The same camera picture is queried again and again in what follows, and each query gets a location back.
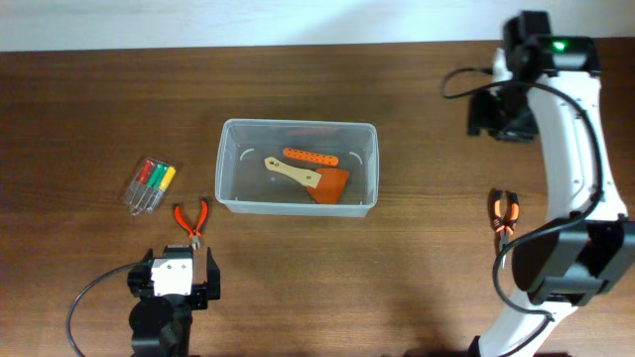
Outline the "orange black long nose pliers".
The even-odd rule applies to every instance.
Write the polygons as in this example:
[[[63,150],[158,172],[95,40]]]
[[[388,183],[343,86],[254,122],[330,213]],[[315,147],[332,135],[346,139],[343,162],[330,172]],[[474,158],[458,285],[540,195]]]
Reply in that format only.
[[[496,253],[499,254],[515,233],[520,214],[516,192],[494,189],[490,194],[489,216],[495,234]]]

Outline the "wooden handled orange scraper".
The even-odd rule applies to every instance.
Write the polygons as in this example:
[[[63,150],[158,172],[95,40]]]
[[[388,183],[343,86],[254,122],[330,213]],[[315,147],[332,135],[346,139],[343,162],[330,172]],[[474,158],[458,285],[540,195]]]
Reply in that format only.
[[[267,170],[282,174],[304,186],[319,204],[338,204],[350,172],[343,169],[322,168],[315,171],[287,165],[274,157],[264,160]]]

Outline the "orange socket bit holder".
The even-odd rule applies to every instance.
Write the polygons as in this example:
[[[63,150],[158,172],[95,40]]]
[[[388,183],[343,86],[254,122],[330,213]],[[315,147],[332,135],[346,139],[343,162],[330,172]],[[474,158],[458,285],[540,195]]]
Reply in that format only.
[[[294,148],[284,148],[283,156],[292,162],[336,168],[339,158],[333,155],[309,152]]]

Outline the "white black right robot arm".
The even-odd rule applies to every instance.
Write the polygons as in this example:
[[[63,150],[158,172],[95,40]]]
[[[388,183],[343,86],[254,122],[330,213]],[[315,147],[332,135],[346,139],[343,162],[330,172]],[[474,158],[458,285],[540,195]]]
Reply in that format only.
[[[515,288],[472,356],[531,356],[567,316],[608,293],[634,262],[634,224],[606,154],[600,63],[589,37],[556,36],[544,11],[507,21],[492,81],[470,97],[467,131],[499,141],[539,139],[546,223],[500,247]]]

